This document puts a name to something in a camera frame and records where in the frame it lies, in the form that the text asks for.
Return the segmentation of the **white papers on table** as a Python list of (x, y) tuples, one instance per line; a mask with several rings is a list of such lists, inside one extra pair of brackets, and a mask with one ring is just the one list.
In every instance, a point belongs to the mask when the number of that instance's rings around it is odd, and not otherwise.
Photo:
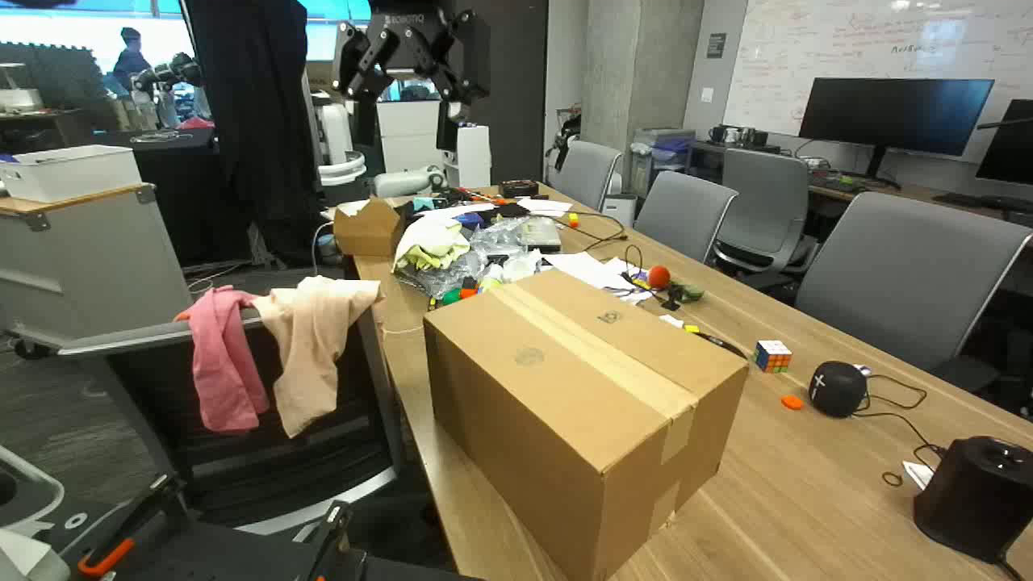
[(568, 251), (568, 255), (550, 255), (550, 265), (598, 291), (629, 295), (636, 287), (632, 268), (621, 257), (600, 262), (588, 251)]

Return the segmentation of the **grey office chair middle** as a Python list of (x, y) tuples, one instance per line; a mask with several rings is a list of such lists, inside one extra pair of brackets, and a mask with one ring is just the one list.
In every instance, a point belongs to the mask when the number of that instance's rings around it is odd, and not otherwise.
[(636, 228), (688, 257), (708, 262), (734, 201), (734, 187), (662, 172), (646, 195)]

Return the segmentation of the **pink t-shirt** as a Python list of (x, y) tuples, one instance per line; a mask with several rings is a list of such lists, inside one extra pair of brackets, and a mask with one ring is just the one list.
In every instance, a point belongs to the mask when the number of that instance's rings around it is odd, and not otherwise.
[(193, 390), (202, 419), (211, 434), (250, 434), (268, 410), (268, 390), (252, 358), (241, 310), (252, 302), (245, 291), (232, 285), (203, 291), (178, 323), (193, 339)]

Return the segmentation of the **white box on cart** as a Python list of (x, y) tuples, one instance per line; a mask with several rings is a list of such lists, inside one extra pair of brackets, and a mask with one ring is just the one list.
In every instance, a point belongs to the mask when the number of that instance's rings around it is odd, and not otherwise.
[(138, 182), (135, 155), (127, 144), (69, 144), (0, 160), (0, 187), (18, 201), (71, 201)]

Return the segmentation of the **person in blue shirt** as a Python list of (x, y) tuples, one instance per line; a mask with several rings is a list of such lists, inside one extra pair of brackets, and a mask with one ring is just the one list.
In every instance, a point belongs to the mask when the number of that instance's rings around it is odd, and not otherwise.
[(149, 63), (141, 55), (141, 31), (138, 30), (123, 27), (119, 38), (123, 38), (123, 52), (119, 52), (109, 79), (112, 79), (115, 93), (127, 97), (134, 89), (134, 79), (149, 72)]

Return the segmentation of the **black round speaker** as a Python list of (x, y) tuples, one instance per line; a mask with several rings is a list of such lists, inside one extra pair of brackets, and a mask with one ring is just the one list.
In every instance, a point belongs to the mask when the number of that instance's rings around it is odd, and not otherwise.
[(845, 362), (825, 362), (807, 383), (807, 400), (835, 419), (851, 416), (865, 396), (865, 372)]

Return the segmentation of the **black computer monitor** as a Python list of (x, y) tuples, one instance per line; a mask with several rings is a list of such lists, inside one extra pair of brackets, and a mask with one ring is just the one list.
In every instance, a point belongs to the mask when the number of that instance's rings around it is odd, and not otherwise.
[(818, 79), (801, 136), (963, 155), (987, 97), (987, 79)]

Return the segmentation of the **small open cardboard box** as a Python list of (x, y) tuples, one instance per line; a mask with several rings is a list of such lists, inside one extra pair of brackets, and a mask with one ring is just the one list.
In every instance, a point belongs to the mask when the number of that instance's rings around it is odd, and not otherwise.
[(402, 239), (402, 217), (384, 201), (366, 201), (354, 214), (333, 214), (333, 236), (342, 255), (389, 262)]

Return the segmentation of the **rubik's cube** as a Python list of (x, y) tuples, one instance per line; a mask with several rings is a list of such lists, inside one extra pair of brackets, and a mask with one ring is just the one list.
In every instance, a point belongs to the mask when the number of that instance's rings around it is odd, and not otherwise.
[(783, 339), (760, 339), (757, 342), (757, 366), (762, 372), (784, 372), (790, 366), (790, 350)]

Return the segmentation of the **pile of plastic bags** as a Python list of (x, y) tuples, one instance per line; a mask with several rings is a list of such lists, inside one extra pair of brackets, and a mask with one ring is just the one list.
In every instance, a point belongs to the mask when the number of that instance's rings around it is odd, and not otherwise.
[(522, 243), (522, 221), (467, 234), (459, 221), (416, 221), (393, 248), (393, 273), (431, 301), (462, 285), (493, 287), (538, 272), (544, 251)]

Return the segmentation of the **grey office chair by desk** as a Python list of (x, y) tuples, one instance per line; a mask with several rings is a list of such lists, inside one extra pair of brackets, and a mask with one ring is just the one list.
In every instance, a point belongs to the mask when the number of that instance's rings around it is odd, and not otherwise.
[(809, 169), (790, 155), (726, 149), (724, 185), (737, 201), (717, 234), (717, 257), (748, 273), (805, 273), (820, 248), (805, 234)]

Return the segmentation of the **orange ball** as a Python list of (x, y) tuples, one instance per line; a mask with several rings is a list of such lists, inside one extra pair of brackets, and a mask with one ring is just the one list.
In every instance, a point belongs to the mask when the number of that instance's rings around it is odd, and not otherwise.
[(665, 291), (665, 287), (673, 287), (673, 272), (670, 272), (665, 265), (652, 265), (652, 268), (646, 272), (646, 285), (648, 285), (652, 291)]

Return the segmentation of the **large cardboard box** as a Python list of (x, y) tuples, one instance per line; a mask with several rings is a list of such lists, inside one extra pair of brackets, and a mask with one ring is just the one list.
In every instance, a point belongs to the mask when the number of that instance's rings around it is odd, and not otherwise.
[(437, 424), (573, 581), (605, 581), (724, 461), (744, 358), (547, 272), (422, 318)]

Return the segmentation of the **beige t-shirt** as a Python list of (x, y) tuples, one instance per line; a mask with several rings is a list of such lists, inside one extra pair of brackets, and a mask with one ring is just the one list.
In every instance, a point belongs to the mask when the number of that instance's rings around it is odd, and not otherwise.
[(298, 287), (276, 287), (252, 301), (278, 342), (280, 377), (276, 380), (276, 405), (288, 440), (336, 410), (336, 362), (347, 351), (349, 327), (377, 298), (377, 281), (310, 273)]

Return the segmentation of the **grey office chair far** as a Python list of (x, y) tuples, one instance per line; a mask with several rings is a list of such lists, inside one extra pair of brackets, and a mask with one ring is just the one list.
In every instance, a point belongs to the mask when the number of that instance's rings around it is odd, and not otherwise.
[(600, 210), (609, 195), (622, 192), (621, 152), (598, 142), (573, 142), (566, 160), (550, 173), (550, 185), (577, 203)]

